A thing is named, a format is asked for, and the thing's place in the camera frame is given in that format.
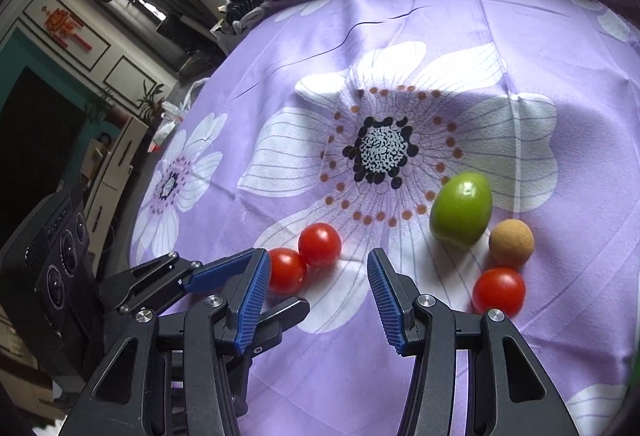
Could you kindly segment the cherry tomato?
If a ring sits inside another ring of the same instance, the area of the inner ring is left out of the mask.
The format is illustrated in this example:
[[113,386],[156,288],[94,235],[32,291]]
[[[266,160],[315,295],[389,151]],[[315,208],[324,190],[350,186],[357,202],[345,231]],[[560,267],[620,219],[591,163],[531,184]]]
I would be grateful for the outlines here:
[[472,303],[478,313],[500,309],[513,318],[523,308],[526,285],[521,274],[511,268],[497,267],[485,271],[476,281]]
[[269,251],[271,275],[269,289],[279,295],[295,295],[305,284],[307,265],[294,249],[279,247]]
[[340,258],[341,251],[341,237],[328,223],[313,223],[299,234],[298,252],[308,266],[314,268],[332,266]]

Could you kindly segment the brown longan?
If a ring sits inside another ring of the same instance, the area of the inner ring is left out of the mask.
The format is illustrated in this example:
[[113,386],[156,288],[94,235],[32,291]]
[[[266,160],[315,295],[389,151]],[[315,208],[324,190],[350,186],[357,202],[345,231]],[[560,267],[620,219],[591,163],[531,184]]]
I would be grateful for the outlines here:
[[506,219],[491,230],[489,252],[500,266],[522,268],[535,251],[535,238],[520,219]]

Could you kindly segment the green fruit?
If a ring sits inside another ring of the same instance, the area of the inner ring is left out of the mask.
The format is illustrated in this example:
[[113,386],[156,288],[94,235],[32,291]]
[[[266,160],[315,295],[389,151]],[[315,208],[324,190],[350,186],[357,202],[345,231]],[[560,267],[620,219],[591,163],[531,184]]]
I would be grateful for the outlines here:
[[431,235],[460,248],[473,246],[484,234],[492,214],[488,179],[474,171],[452,177],[434,200]]

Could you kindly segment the white cabinet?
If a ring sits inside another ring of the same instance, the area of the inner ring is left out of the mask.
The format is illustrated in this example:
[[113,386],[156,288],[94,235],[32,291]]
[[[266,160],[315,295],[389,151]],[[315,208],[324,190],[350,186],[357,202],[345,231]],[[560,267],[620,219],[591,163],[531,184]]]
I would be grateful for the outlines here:
[[148,126],[136,116],[131,116],[112,145],[107,149],[104,161],[91,185],[85,206],[88,227],[88,253],[93,272],[98,271],[101,254],[118,202],[132,171],[132,160]]

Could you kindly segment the white plastic bag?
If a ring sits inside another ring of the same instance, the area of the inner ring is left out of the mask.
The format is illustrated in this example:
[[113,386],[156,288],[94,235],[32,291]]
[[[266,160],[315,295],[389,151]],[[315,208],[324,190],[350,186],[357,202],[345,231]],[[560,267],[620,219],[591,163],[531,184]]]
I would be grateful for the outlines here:
[[208,77],[193,81],[186,91],[178,90],[178,100],[175,102],[165,101],[160,106],[162,111],[160,125],[155,128],[155,133],[153,133],[148,148],[149,153],[158,151],[174,129],[182,124],[207,81]]

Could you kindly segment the potted plant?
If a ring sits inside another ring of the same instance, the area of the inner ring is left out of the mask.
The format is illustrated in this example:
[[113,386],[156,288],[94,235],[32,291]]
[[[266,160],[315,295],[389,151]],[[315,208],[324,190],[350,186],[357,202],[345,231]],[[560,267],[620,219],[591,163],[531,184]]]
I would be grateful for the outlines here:
[[137,102],[139,116],[146,125],[152,124],[158,110],[162,107],[164,88],[164,84],[154,84],[153,87],[150,87],[146,81],[143,81],[143,94],[141,98],[137,99]]

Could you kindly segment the purple floral tablecloth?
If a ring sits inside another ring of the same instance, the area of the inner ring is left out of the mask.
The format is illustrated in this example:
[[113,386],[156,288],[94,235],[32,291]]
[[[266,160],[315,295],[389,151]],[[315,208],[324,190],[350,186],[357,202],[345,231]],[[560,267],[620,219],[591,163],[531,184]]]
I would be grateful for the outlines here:
[[623,404],[639,344],[639,27],[620,0],[316,0],[262,21],[209,78],[152,172],[131,263],[295,247],[341,258],[306,320],[250,369],[245,435],[393,435],[412,363],[367,279],[394,268],[468,309],[487,245],[442,244],[440,188],[475,171],[536,248],[515,324],[583,435]]

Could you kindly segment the red wall ornament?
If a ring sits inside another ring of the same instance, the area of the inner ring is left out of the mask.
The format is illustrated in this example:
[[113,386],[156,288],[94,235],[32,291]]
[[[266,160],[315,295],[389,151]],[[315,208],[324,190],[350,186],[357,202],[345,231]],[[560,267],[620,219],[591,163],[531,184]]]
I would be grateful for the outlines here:
[[59,46],[66,49],[68,42],[72,40],[84,51],[90,52],[93,49],[93,45],[89,44],[77,32],[85,24],[75,18],[75,15],[70,10],[63,9],[62,6],[54,9],[43,6],[41,12],[46,16],[43,23],[44,30]]

